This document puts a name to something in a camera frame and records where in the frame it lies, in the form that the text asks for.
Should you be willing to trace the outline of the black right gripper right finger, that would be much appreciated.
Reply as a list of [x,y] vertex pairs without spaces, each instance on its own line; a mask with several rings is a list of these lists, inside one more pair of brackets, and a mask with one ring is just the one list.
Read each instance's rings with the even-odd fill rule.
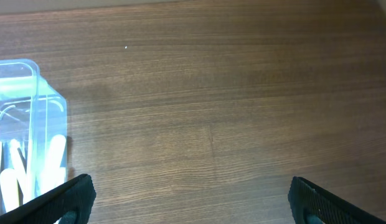
[[386,224],[303,177],[293,177],[288,201],[296,224]]

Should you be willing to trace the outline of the yellow plastic spoon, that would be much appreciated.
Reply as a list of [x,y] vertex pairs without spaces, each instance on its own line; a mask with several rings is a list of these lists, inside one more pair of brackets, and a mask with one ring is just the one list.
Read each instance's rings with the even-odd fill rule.
[[19,207],[19,188],[14,169],[4,169],[0,174],[2,200],[6,212]]

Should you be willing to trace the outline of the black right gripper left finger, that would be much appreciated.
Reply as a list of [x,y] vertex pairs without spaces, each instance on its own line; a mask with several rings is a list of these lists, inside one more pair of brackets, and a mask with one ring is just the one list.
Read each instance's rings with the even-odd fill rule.
[[96,198],[92,178],[81,174],[0,216],[0,224],[86,224]]

